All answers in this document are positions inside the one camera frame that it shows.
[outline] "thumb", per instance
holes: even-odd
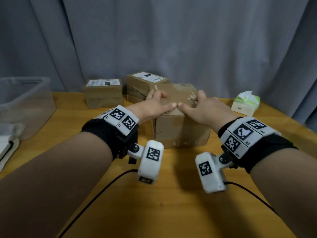
[[[189,107],[188,105],[184,103],[178,103],[178,108],[180,111],[182,111],[184,114],[187,114],[189,117],[193,118],[193,108]]]
[[[171,111],[172,109],[176,108],[177,103],[169,103],[166,105],[162,105],[163,107],[163,113],[167,113],[169,111]]]

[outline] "person's left forearm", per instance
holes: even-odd
[[[112,154],[82,132],[0,181],[2,237],[55,237],[108,170]]]

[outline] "forearm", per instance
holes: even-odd
[[[0,234],[55,237],[105,174],[108,145],[82,132],[0,180]]]
[[[251,170],[252,180],[297,237],[317,237],[317,160],[282,149]]]

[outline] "finger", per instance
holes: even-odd
[[[154,89],[152,89],[149,94],[146,96],[146,99],[150,99],[153,97]]]
[[[180,111],[182,111],[184,114],[187,114],[189,117],[193,118],[193,108],[189,107],[184,103],[178,103],[177,106]]]
[[[161,90],[156,90],[155,93],[153,94],[153,98],[160,100],[160,98],[163,97],[167,97],[166,92],[161,91]]]
[[[176,108],[176,106],[177,106],[177,103],[169,103],[169,104],[162,105],[163,107],[162,114],[171,111],[172,109]]]
[[[198,101],[203,101],[207,97],[206,97],[205,92],[203,90],[199,90],[197,93],[197,98],[198,98]]]

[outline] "black wristband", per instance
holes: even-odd
[[[282,136],[271,134],[262,137],[255,145],[251,146],[246,154],[238,159],[222,145],[225,154],[239,167],[245,168],[249,174],[252,168],[270,154],[285,148],[296,148],[293,143]]]
[[[224,134],[226,129],[229,128],[231,124],[233,124],[237,119],[240,119],[240,118],[243,118],[243,117],[236,118],[235,120],[232,120],[229,123],[226,123],[224,126],[222,126],[218,131],[218,137],[221,138],[221,136]]]
[[[113,157],[112,160],[114,160],[117,156],[124,156],[125,154],[122,152],[138,142],[138,127],[136,125],[128,136],[123,137],[116,127],[105,120],[92,119],[84,124],[81,131],[90,132],[101,138],[109,146]]]

